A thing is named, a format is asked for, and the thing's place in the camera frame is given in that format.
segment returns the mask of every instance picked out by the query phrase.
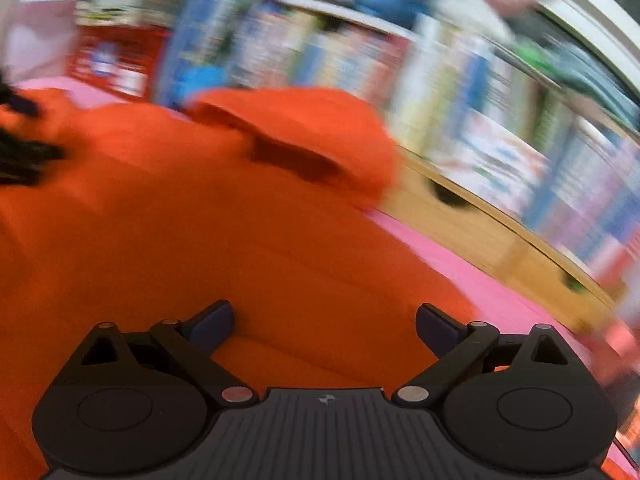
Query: orange plush toy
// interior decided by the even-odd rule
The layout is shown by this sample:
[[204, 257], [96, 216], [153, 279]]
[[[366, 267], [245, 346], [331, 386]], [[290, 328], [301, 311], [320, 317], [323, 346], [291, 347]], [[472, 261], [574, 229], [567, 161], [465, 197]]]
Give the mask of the orange plush toy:
[[392, 183], [395, 147], [340, 91], [225, 90], [191, 121], [146, 104], [78, 110], [29, 92], [9, 131], [60, 145], [36, 187], [0, 187], [0, 479], [46, 465], [31, 413], [101, 320], [124, 332], [220, 298], [236, 330], [212, 356], [267, 386], [384, 386], [435, 361], [415, 334], [430, 302], [466, 297], [358, 208]]

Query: pink surface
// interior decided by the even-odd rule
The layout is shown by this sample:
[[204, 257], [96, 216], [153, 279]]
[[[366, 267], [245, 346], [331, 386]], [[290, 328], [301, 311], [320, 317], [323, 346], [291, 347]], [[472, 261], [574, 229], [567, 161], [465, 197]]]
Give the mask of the pink surface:
[[[64, 76], [34, 79], [23, 82], [19, 86], [24, 89], [67, 90], [76, 104], [83, 108], [122, 102], [115, 96]], [[498, 327], [503, 333], [529, 333], [534, 324], [549, 323], [558, 329], [580, 358], [588, 362], [587, 350], [540, 306], [506, 288], [451, 251], [390, 216], [379, 211], [370, 212], [368, 216], [380, 227], [411, 247], [431, 267], [454, 282], [476, 305], [480, 312], [480, 320]], [[608, 457], [615, 460], [634, 478], [639, 478], [638, 473], [615, 445], [611, 446]]]
[[73, 101], [82, 108], [124, 102], [116, 96], [66, 76], [31, 79], [18, 83], [17, 86], [25, 90], [40, 88], [60, 88], [66, 90]]

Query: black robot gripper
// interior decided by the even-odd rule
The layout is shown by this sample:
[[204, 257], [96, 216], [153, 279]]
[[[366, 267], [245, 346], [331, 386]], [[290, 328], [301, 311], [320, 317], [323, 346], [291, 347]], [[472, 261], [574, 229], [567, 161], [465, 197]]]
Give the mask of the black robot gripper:
[[255, 390], [210, 359], [229, 302], [186, 322], [91, 330], [33, 413], [47, 480], [603, 480], [616, 433], [607, 397], [548, 324], [528, 335], [416, 330], [439, 361], [380, 388]]
[[[0, 105], [29, 118], [37, 118], [40, 113], [38, 105], [17, 94], [2, 79], [1, 73]], [[59, 146], [37, 140], [22, 140], [0, 128], [0, 184], [34, 186], [42, 177], [44, 164], [63, 157], [63, 150]]]

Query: wooden drawer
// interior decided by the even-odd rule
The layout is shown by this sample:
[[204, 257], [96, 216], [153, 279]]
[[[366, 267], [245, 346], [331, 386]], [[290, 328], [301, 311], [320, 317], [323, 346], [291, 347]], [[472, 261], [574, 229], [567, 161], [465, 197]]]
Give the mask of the wooden drawer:
[[568, 285], [564, 270], [524, 240], [517, 254], [503, 277], [504, 285], [543, 307], [570, 330], [599, 328], [612, 315], [588, 290]]
[[380, 210], [493, 275], [518, 235], [466, 203], [447, 205], [435, 195], [433, 183], [408, 167]]

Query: ridged black surface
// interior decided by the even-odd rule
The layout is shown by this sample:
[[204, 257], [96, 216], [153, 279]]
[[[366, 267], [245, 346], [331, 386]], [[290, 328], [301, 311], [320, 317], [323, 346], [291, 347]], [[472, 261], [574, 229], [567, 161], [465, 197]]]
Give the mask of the ridged black surface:
[[[136, 480], [432, 478], [523, 477], [476, 464], [451, 445], [433, 415], [398, 408], [377, 389], [271, 390], [261, 404], [222, 413], [213, 430], [189, 456], [162, 470], [131, 477]], [[558, 480], [605, 478], [594, 469], [559, 476]], [[89, 477], [57, 471], [49, 474], [47, 480], [89, 480]]]

